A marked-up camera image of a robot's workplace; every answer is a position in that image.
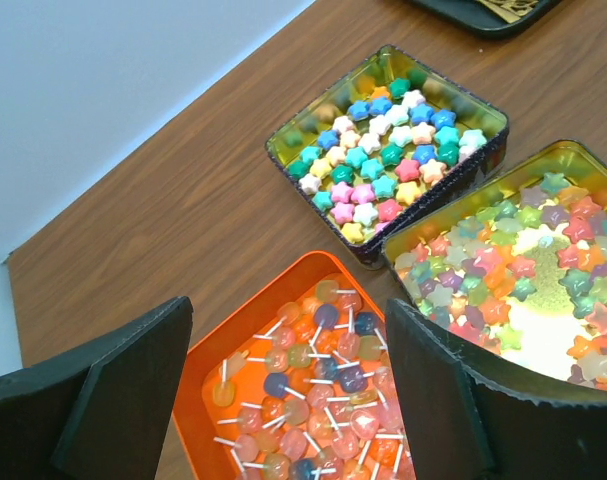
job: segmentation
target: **yellow star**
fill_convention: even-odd
[[[396,191],[397,202],[411,205],[421,196],[421,190],[416,182],[401,183]]]
[[[341,233],[350,243],[361,243],[365,239],[360,223],[346,223],[341,228]]]
[[[332,165],[327,158],[317,158],[310,167],[310,173],[317,178],[325,178],[332,171]]]

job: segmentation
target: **container of star beads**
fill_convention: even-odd
[[[383,238],[482,184],[505,114],[385,46],[276,131],[272,161],[368,268]]]
[[[201,479],[414,478],[381,312],[325,252],[190,349],[173,418]]]
[[[535,372],[607,390],[607,167],[559,141],[386,240],[415,306]]]

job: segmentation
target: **white wall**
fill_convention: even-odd
[[[0,1],[0,260],[310,3]]]

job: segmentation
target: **orange tray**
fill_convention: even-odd
[[[253,345],[253,355],[259,353],[252,335],[267,331],[276,322],[276,311],[281,305],[309,296],[310,290],[325,278],[336,278],[341,288],[356,289],[363,299],[363,308],[383,321],[381,311],[341,262],[329,253],[316,251],[299,258],[188,351],[172,418],[197,478],[229,480],[237,475],[229,447],[213,441],[215,436],[231,438],[236,427],[217,425],[216,420],[233,418],[241,401],[260,403],[264,396],[265,368],[251,364],[234,377],[235,380],[241,377],[236,382],[234,403],[228,408],[215,406],[211,391],[219,379],[219,366],[232,353],[249,345]]]

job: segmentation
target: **brown wood surface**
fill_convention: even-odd
[[[11,256],[25,365],[174,295],[192,299],[196,342],[314,249],[338,255],[381,307],[399,295],[385,270],[350,257],[263,147],[386,43],[504,110],[509,164],[559,138],[607,162],[607,0],[563,0],[500,42],[402,0],[317,0]],[[191,478],[172,425],[158,478]]]

